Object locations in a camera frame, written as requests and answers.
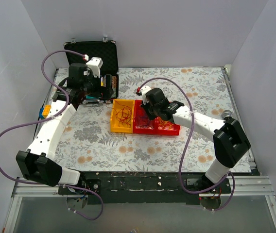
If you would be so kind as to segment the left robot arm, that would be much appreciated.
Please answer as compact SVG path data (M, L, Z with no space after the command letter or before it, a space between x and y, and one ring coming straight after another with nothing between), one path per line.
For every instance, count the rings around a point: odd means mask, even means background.
M16 155L17 164L27 180L56 186L69 184L75 194L85 191L86 182L80 172L60 166L54 161L56 148L71 117L86 96L109 100L114 91L110 74L101 75L102 59L92 58L85 64L69 66L69 76L59 83L48 113L50 120L43 123L39 133L26 151Z

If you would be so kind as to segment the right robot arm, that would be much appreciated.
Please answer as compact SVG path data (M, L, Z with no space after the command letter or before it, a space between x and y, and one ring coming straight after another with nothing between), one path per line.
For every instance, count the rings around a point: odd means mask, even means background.
M213 193L220 187L220 180L251 148L241 124L230 115L223 120L195 113L178 101L170 102L159 88L143 86L140 105L148 118L160 118L170 123L193 129L214 144L215 160L207 172L197 181L196 189Z

